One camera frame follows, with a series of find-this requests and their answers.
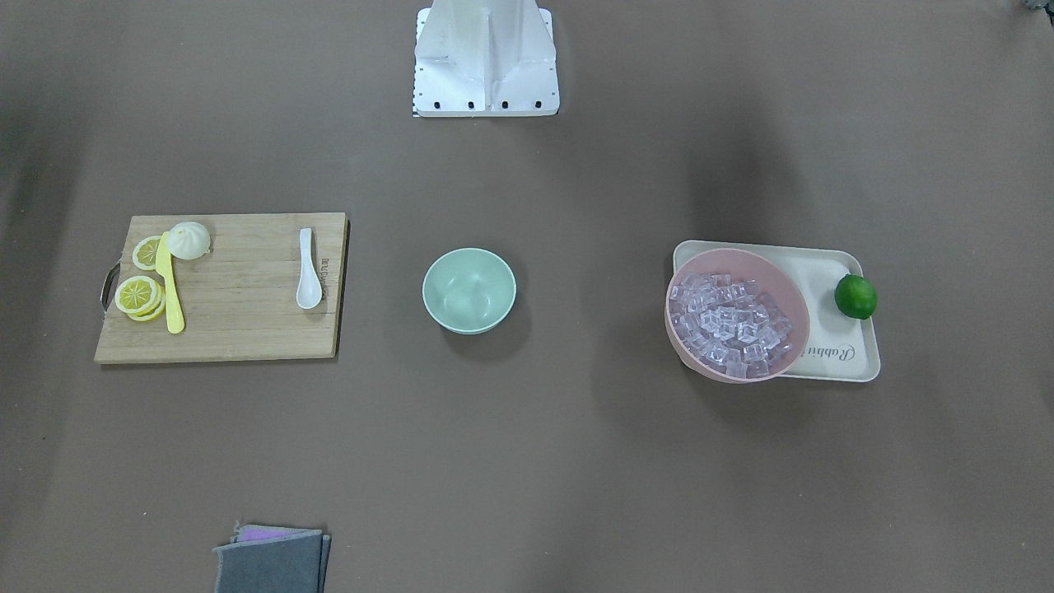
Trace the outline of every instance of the light green bowl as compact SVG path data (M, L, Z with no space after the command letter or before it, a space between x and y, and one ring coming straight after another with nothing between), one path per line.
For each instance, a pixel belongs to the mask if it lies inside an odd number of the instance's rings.
M432 263L421 289L432 319L455 334L483 334L509 315L516 277L486 249L455 249Z

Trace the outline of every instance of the white spoon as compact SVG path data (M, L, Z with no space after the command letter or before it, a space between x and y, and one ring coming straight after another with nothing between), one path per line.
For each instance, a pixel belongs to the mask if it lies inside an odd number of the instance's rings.
M311 229L300 229L300 283L296 286L296 304L310 310L323 300L323 284L311 260Z

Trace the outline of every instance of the pink bowl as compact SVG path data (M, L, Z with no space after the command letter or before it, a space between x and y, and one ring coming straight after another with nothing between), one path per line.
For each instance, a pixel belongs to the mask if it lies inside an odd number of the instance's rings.
M779 365L770 370L767 377L738 379L714 371L696 360L696 357L691 356L681 339L674 333L674 324L669 319L669 291L691 273L726 273L731 274L733 279L756 279L761 291L769 293L783 315L790 320L794 331L787 338L794 344L794 349L783 356ZM684 364L700 375L723 383L757 383L779 377L786 373L787 369L790 369L790 365L801 357L801 353L808 342L808 308L805 307L805 299L802 298L798 284L768 259L742 249L711 249L685 261L684 265L674 274L669 285L666 286L666 305L663 317L666 322L666 335L669 337L669 343L674 345L674 350L677 351Z

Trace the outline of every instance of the lemon slice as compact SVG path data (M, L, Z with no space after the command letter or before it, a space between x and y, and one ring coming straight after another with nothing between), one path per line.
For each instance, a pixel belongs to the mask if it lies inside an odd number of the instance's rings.
M157 319L158 317L161 316L161 314L164 313L164 286L163 285L160 286L160 298L161 298L161 300L158 301L157 305L154 307L153 311L150 311L150 312L137 315L137 316L131 316L130 315L129 319L131 319L132 321L151 321L151 320Z
M130 316L142 315L157 307L161 284L144 275L134 275L117 286L117 309Z
M154 258L157 256L157 241L161 240L161 235L148 236L139 241L132 250L132 262L140 270L153 270Z

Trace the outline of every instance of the knife handle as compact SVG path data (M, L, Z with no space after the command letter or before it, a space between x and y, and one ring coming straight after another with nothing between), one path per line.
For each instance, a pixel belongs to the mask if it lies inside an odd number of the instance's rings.
M114 266L110 268L110 272L106 274L106 280L102 282L102 290L99 292L99 304L102 305L102 317L106 317L106 310L110 309L110 293L114 289L114 280L117 279L117 272L121 271L120 259L114 263Z
M179 307L179 294L176 292L175 277L164 278L164 322L169 334L179 334L187 327L183 321L183 309Z

